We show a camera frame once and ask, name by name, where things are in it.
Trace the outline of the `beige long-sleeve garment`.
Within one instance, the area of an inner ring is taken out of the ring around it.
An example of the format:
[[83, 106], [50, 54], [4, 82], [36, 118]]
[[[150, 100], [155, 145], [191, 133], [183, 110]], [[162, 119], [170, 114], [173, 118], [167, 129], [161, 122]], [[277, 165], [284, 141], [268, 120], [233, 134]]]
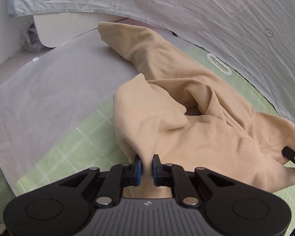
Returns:
[[139, 156], [143, 175], [128, 198], [169, 198], [156, 187], [152, 159], [205, 167], [275, 193], [295, 185], [284, 147], [295, 150], [295, 124], [254, 110], [220, 76], [155, 31], [122, 23], [99, 24], [102, 41], [138, 70], [113, 97], [117, 142], [129, 159]]

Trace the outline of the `translucent zipper storage bag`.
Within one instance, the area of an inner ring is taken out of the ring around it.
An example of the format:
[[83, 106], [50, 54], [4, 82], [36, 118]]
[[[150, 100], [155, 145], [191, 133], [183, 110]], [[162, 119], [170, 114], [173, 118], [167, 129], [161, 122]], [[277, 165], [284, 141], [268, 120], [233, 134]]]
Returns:
[[137, 75], [93, 30], [35, 58], [0, 85], [0, 167], [9, 186]]

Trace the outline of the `green grid cutting mat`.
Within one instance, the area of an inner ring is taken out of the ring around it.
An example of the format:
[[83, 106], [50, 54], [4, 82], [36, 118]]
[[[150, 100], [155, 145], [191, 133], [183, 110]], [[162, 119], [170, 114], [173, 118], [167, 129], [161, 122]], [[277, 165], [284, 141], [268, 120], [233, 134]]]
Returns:
[[[190, 47], [184, 52], [220, 75], [245, 99], [256, 111], [276, 115], [273, 105], [258, 90], [247, 82], [233, 68], [198, 47]], [[113, 104], [109, 99], [99, 105], [93, 113], [73, 128], [58, 144], [34, 162], [32, 169], [19, 176], [12, 186], [20, 195], [44, 186], [87, 167], [98, 165], [109, 169], [112, 165], [126, 161], [120, 150], [113, 129]]]

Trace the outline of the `grey printed bed sheet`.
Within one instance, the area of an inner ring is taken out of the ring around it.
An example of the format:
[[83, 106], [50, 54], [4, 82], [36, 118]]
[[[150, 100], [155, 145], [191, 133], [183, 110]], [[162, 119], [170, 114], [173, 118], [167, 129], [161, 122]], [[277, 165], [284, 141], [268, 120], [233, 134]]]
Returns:
[[7, 0], [11, 16], [100, 12], [173, 31], [215, 54], [295, 123], [295, 0]]

